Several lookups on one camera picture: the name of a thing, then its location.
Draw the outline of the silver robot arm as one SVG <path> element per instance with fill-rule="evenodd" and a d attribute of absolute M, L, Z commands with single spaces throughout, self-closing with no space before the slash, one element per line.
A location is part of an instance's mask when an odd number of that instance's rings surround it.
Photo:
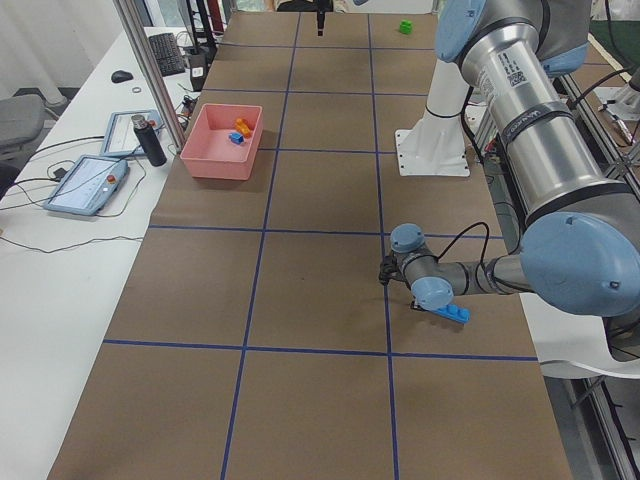
<path fill-rule="evenodd" d="M 367 3 L 368 0 L 354 0 L 356 6 Z M 324 35 L 326 13 L 333 10 L 333 3 L 330 0 L 314 0 L 313 4 L 316 8 L 317 35 Z"/>
<path fill-rule="evenodd" d="M 482 93 L 526 213 L 519 252 L 447 263 L 414 224 L 396 227 L 379 280 L 404 283 L 418 309 L 465 294 L 532 292 L 575 315 L 616 317 L 639 306 L 639 203 L 607 178 L 554 77 L 586 58 L 587 1 L 449 1 L 438 58 Z"/>

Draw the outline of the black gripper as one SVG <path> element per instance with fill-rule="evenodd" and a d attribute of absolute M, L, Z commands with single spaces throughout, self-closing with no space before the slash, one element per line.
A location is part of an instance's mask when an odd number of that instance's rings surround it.
<path fill-rule="evenodd" d="M 317 35 L 323 36 L 325 29 L 326 13 L 331 11 L 331 0 L 314 0 L 316 9 Z"/>
<path fill-rule="evenodd" d="M 398 259 L 393 253 L 383 257 L 378 274 L 378 282 L 382 286 L 388 286 L 391 281 L 400 282 L 405 286 L 409 285 L 398 265 Z M 416 301 L 411 302 L 410 308 L 415 311 L 423 311 L 423 308 Z"/>

